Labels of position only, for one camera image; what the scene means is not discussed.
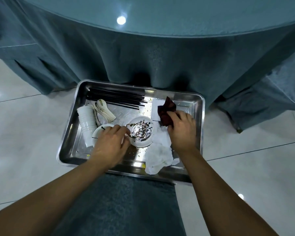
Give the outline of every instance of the white tile floor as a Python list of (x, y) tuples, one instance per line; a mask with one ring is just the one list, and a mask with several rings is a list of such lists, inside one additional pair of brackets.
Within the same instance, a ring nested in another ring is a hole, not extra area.
[[(70, 170), (56, 152), (74, 91), (39, 95), (0, 60), (0, 210)], [(204, 128), (204, 158), (280, 235), (295, 235), (295, 112), (238, 134), (212, 110)], [(187, 235), (209, 235), (193, 188), (176, 192)]]

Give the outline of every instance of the tray rim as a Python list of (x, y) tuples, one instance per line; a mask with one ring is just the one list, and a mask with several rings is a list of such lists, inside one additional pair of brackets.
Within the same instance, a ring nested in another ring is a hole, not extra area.
[[(79, 88), (84, 82), (102, 83), (102, 84), (108, 84), (108, 85), (112, 85), (112, 86), (113, 85), (118, 85), (118, 86), (125, 86), (125, 87), (135, 87), (135, 88), (139, 88), (139, 89), (143, 89), (143, 90), (170, 91), (170, 90), (165, 90), (165, 89), (164, 90), (163, 89), (157, 89), (157, 88), (153, 88), (153, 87), (142, 87), (142, 86), (135, 86), (135, 85), (129, 85), (129, 84), (120, 84), (120, 83), (106, 82), (106, 81), (100, 81), (100, 80), (93, 80), (93, 79), (83, 79), (83, 80), (81, 80), (78, 83), (78, 85), (76, 86), (76, 89), (75, 89), (74, 99), (73, 99), (73, 102), (72, 102), (72, 105), (71, 105), (71, 108), (70, 108), (70, 111), (69, 111), (69, 118), (67, 119), (67, 123), (65, 125), (65, 128), (64, 128), (64, 131), (63, 131), (63, 134), (62, 134), (62, 137), (61, 137), (61, 143), (60, 143), (60, 146), (58, 148), (57, 156), (56, 156), (56, 159), (57, 159), (58, 163), (63, 165), (63, 166), (67, 166), (67, 167), (77, 167), (78, 166), (78, 165), (68, 164), (68, 163), (62, 162), (60, 160), (60, 151), (62, 149), (63, 141), (64, 141), (64, 138), (65, 138), (65, 135), (66, 135), (69, 123), (70, 123), (70, 117), (71, 117), (71, 115), (73, 113), (73, 108), (74, 108), (74, 105), (75, 105), (75, 101), (76, 101), (76, 98), (77, 98), (77, 95), (78, 95)], [(187, 93), (187, 94), (197, 95), (197, 96), (199, 96), (201, 98), (201, 100), (202, 100), (202, 118), (201, 118), (200, 153), (202, 155), (202, 153), (203, 153), (203, 123), (204, 123), (204, 118), (205, 118), (205, 99), (204, 99), (204, 97), (201, 94), (194, 93), (194, 92), (182, 92), (182, 91), (170, 91), (170, 92), (173, 92), (173, 93)], [(108, 170), (107, 172), (115, 174), (114, 170)]]

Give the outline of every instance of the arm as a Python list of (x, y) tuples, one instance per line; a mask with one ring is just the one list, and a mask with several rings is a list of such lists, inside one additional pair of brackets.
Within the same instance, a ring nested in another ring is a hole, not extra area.
[(212, 169), (196, 149), (196, 123), (190, 114), (168, 112), (174, 150), (192, 180), (211, 236), (272, 235), (275, 231)]
[(91, 158), (70, 172), (0, 211), (0, 235), (47, 235), (74, 200), (101, 174), (117, 165), (130, 141), (126, 127), (108, 127), (98, 138)]

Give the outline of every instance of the white bowl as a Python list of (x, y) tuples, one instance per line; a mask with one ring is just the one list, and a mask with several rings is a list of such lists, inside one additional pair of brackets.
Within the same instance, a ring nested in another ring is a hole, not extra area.
[(97, 138), (99, 137), (100, 133), (102, 131), (104, 131), (104, 129), (106, 127), (114, 127), (114, 125), (113, 124), (103, 124), (103, 125), (99, 126), (98, 128), (96, 128), (96, 130), (94, 131), (94, 133), (92, 135), (93, 146), (95, 146), (95, 144), (97, 142)]
[(153, 121), (146, 116), (132, 119), (127, 128), (130, 130), (130, 142), (135, 147), (147, 147), (153, 142)]

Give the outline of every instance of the left hand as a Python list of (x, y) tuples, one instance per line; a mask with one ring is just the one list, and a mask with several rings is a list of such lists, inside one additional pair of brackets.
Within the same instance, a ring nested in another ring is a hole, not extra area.
[(129, 137), (125, 134), (130, 134), (130, 130), (125, 126), (107, 127), (97, 139), (88, 161), (102, 164), (107, 170), (116, 166), (130, 146)]

